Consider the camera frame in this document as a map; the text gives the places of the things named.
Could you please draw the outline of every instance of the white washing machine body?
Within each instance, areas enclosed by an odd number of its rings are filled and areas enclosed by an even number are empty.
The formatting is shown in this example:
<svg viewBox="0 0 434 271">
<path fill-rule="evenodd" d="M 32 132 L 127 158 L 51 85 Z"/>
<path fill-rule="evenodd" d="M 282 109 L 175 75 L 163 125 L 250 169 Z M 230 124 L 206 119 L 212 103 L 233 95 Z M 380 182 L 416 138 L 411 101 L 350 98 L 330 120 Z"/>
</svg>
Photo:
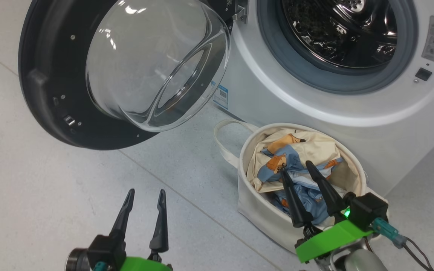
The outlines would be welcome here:
<svg viewBox="0 0 434 271">
<path fill-rule="evenodd" d="M 234 23 L 229 65 L 214 101 L 255 125 L 291 122 L 329 134 L 358 157 L 369 186 L 387 194 L 434 147 L 434 61 L 422 57 L 434 1 L 414 1 L 418 38 L 408 66 L 366 94 L 333 94 L 292 76 L 264 41 L 257 1 L 250 0 L 246 23 Z M 420 68 L 432 72 L 427 81 L 416 77 Z"/>
</svg>

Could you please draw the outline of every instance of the green light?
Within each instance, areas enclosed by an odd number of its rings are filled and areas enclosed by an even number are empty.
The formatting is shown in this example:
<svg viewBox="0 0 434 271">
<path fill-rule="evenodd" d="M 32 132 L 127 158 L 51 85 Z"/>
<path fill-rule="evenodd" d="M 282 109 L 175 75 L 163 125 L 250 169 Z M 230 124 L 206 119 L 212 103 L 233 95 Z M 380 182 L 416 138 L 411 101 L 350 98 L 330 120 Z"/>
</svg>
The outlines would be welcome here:
<svg viewBox="0 0 434 271">
<path fill-rule="evenodd" d="M 351 213 L 351 210 L 348 208 L 348 209 L 346 209 L 346 211 L 344 211 L 344 216 L 346 218 L 348 218 L 348 216 L 349 216 L 350 213 Z"/>
</svg>

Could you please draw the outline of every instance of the qr code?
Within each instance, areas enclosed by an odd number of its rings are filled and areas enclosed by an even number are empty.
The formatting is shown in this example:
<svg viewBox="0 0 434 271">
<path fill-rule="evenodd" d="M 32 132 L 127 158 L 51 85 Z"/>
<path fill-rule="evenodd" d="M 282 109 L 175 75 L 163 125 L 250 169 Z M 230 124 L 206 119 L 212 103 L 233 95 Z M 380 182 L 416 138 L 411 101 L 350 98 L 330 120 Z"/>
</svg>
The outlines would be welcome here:
<svg viewBox="0 0 434 271">
<path fill-rule="evenodd" d="M 225 93 L 223 90 L 220 90 L 220 96 L 227 98 L 227 93 Z"/>
</svg>

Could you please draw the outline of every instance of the gray rubber seal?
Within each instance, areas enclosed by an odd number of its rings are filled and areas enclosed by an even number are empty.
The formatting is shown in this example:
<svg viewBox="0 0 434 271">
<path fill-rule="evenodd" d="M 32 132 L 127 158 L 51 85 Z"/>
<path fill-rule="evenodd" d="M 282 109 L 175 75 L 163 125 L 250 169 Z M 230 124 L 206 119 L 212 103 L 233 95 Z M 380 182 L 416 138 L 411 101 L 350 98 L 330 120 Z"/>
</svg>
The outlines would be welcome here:
<svg viewBox="0 0 434 271">
<path fill-rule="evenodd" d="M 279 25 L 276 0 L 257 0 L 260 32 L 276 60 L 292 76 L 313 88 L 336 94 L 363 94 L 384 88 L 406 69 L 412 59 L 418 38 L 418 22 L 412 0 L 389 0 L 398 27 L 396 51 L 382 69 L 369 73 L 362 70 L 328 67 L 320 69 L 301 56 L 289 44 Z"/>
</svg>

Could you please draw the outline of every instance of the laundry basket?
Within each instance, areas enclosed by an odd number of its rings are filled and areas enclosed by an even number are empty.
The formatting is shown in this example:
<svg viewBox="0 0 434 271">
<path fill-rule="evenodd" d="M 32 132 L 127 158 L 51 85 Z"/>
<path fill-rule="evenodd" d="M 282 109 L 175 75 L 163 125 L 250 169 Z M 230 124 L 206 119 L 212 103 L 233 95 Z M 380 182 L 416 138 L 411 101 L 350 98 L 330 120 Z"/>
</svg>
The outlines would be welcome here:
<svg viewBox="0 0 434 271">
<path fill-rule="evenodd" d="M 237 158 L 234 156 L 234 154 L 228 151 L 217 138 L 219 130 L 231 123 L 239 123 L 253 132 L 244 143 L 240 158 Z M 270 134 L 273 131 L 278 131 L 279 129 L 295 129 L 298 131 L 319 132 L 309 127 L 291 123 L 275 123 L 258 128 L 254 125 L 248 124 L 246 122 L 240 122 L 238 120 L 223 120 L 215 126 L 214 138 L 219 145 L 220 153 L 225 160 L 237 168 L 239 189 L 239 203 L 237 206 L 238 211 L 279 245 L 282 245 L 282 247 L 288 249 L 291 252 L 295 252 L 294 244 L 296 243 L 296 240 L 303 238 L 303 232 L 292 226 L 291 218 L 287 214 L 280 211 L 262 194 L 257 192 L 247 179 L 246 175 L 250 159 L 252 158 L 257 144 L 262 141 L 267 134 Z M 358 176 L 356 180 L 353 181 L 354 183 L 350 184 L 346 191 L 354 192 L 357 196 L 364 195 L 367 192 L 376 194 L 366 186 L 365 172 L 353 153 L 351 153 L 351 151 L 349 151 L 338 141 L 336 141 L 336 146 L 341 154 L 341 157 L 348 163 L 348 166 L 352 168 Z"/>
</svg>

